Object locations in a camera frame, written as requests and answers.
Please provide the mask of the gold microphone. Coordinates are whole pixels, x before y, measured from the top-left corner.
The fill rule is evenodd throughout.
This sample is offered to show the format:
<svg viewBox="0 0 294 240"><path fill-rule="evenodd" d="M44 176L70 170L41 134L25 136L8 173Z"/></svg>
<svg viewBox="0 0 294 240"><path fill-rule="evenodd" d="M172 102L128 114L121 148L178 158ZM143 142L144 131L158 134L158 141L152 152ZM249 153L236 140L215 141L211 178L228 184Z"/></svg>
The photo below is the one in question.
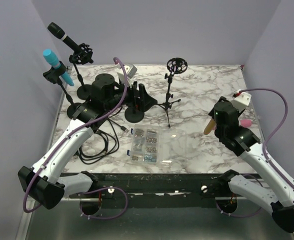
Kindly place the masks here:
<svg viewBox="0 0 294 240"><path fill-rule="evenodd" d="M214 119L211 119L203 130L204 135L208 135L216 126Z"/></svg>

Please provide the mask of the pink microphone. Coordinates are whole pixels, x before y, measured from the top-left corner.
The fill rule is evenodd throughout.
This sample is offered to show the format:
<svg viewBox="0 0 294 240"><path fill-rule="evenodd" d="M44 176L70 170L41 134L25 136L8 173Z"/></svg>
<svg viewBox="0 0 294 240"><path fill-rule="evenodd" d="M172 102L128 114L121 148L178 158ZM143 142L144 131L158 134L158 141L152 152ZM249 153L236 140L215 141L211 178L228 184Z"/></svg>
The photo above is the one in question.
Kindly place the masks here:
<svg viewBox="0 0 294 240"><path fill-rule="evenodd" d="M250 128L252 126L252 120L251 119L241 119L240 125L244 128Z"/></svg>

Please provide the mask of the black round-base mic stand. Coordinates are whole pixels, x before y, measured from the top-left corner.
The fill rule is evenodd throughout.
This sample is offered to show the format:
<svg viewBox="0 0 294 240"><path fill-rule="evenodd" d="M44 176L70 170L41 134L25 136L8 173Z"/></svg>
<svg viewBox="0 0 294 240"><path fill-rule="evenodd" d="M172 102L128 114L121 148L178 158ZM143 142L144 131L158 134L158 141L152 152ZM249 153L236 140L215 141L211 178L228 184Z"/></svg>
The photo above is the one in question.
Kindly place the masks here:
<svg viewBox="0 0 294 240"><path fill-rule="evenodd" d="M124 112L124 117L128 122L136 124L144 119L145 113L134 107L128 107Z"/></svg>

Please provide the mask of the black tripod shock-mount stand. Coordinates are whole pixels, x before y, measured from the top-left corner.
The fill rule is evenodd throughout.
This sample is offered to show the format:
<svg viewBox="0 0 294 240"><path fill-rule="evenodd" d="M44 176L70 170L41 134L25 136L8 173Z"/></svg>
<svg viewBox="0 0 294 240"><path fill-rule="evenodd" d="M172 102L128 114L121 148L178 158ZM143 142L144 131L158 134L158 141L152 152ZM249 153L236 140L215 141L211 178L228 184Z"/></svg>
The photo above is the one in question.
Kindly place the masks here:
<svg viewBox="0 0 294 240"><path fill-rule="evenodd" d="M164 79L167 80L167 91L165 95L165 102L158 103L157 106L161 107L166 114L168 127L170 128L170 118L169 118L169 109L172 108L173 104L179 103L181 99L170 101L174 95L170 92L171 85L173 83L173 78L175 75L180 75L188 69L188 63L185 59L181 57L174 57L167 61L166 68L168 73L164 75Z"/></svg>

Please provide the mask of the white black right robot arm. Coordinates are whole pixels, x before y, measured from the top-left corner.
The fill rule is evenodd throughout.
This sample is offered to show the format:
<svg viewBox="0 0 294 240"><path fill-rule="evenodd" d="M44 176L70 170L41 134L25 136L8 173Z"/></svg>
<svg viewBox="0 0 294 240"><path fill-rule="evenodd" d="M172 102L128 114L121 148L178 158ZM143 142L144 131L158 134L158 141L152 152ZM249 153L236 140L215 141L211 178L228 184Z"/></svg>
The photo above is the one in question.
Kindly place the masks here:
<svg viewBox="0 0 294 240"><path fill-rule="evenodd" d="M219 142L248 163L264 180L264 188L229 170L217 183L217 191L228 196L241 195L266 212L285 232L294 232L294 178L266 151L261 140L248 128L239 124L239 116L249 106L251 95L236 94L233 100L221 96L209 112L215 123Z"/></svg>

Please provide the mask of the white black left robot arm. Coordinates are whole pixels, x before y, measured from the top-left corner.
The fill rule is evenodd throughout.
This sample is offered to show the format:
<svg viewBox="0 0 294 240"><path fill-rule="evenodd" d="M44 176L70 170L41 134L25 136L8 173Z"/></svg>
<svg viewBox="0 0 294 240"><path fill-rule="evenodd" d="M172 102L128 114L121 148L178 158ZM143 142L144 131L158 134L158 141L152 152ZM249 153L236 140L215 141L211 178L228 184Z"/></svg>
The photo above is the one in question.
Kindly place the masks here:
<svg viewBox="0 0 294 240"><path fill-rule="evenodd" d="M88 198L94 197L98 185L90 173L61 176L69 160L119 107L126 105L131 112L144 113L157 103L142 83L134 82L127 87L108 73L97 75L88 98L76 108L58 141L32 167L23 166L18 171L25 195L48 210L70 195L83 193Z"/></svg>

